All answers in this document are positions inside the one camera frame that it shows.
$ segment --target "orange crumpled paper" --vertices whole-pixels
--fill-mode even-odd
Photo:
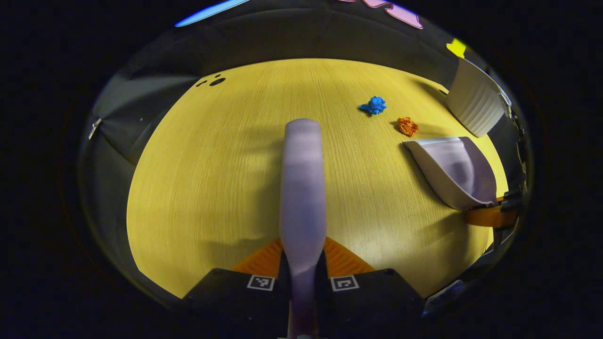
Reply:
[[[418,125],[415,124],[410,117],[398,118],[400,132],[407,136],[413,136],[418,131]]]

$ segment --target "pink sticker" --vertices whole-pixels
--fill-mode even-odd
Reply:
[[[356,2],[356,0],[339,0],[339,1]],[[365,5],[367,5],[371,8],[377,8],[377,7],[386,5],[386,4],[391,5],[390,8],[385,9],[387,14],[393,16],[394,18],[396,18],[402,22],[406,22],[410,26],[423,29],[423,25],[418,21],[418,15],[416,15],[415,13],[413,13],[405,8],[402,8],[396,4],[391,4],[390,2],[384,1],[384,0],[362,0],[362,1],[364,2]]]
[[[385,11],[387,14],[393,16],[394,18],[404,21],[410,26],[423,28],[423,25],[418,21],[418,16],[398,5],[393,5],[391,8],[386,8]]]
[[[383,0],[362,0],[367,6],[372,8],[377,8],[379,6],[383,6],[385,4],[389,4],[388,1]]]

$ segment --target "wood grain surface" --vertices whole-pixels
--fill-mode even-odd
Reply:
[[[396,269],[421,296],[462,273],[493,239],[466,225],[427,183],[396,120],[412,139],[468,136],[507,190],[488,136],[474,137],[444,106],[445,88],[400,70],[333,59],[258,63],[199,80],[172,107],[136,168],[127,209],[137,266],[183,297],[214,267],[231,268],[278,237],[285,124],[322,126],[327,236],[376,269]],[[379,115],[358,110],[373,96]]]

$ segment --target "crumpled paper ball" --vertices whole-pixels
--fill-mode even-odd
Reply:
[[[408,116],[406,118],[399,118],[398,125],[400,127],[400,132],[406,136],[413,136],[418,132],[418,125]]]
[[[358,108],[375,115],[383,112],[387,106],[385,105],[385,100],[383,100],[381,97],[372,97],[367,105],[360,105]]]

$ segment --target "blue light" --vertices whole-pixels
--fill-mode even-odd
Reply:
[[[215,15],[222,11],[233,8],[234,6],[238,6],[238,5],[242,4],[243,2],[247,2],[247,1],[249,1],[249,0],[228,0],[228,1],[222,2],[221,4],[207,7],[205,9],[200,10],[200,11],[196,12],[195,14],[187,17],[186,19],[180,21],[179,23],[176,24],[176,27],[182,27],[182,26],[190,25],[197,21],[201,21],[205,18],[208,18],[212,15]]]

